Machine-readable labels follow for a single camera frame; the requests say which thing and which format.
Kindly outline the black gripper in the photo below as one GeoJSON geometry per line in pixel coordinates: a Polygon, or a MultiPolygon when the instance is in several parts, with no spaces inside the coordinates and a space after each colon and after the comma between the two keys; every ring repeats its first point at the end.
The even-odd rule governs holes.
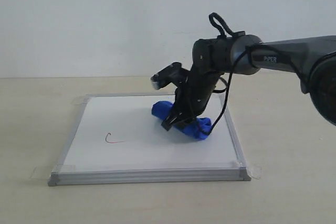
{"type": "Polygon", "coordinates": [[[205,111],[207,105],[207,99],[186,97],[181,88],[176,88],[174,95],[172,110],[161,123],[161,127],[166,131],[173,127],[180,129],[191,125],[195,121],[194,118],[205,111]]]}

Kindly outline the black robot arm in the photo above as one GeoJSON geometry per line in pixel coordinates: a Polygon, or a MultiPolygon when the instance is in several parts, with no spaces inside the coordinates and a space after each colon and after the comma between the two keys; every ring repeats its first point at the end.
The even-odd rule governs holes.
{"type": "Polygon", "coordinates": [[[225,73],[252,75],[261,69],[294,73],[302,93],[310,95],[318,113],[335,123],[335,37],[333,35],[264,42],[236,33],[199,39],[192,48],[192,66],[178,62],[156,74],[158,87],[176,85],[175,101],[162,126],[184,127],[196,121],[225,73]]]}

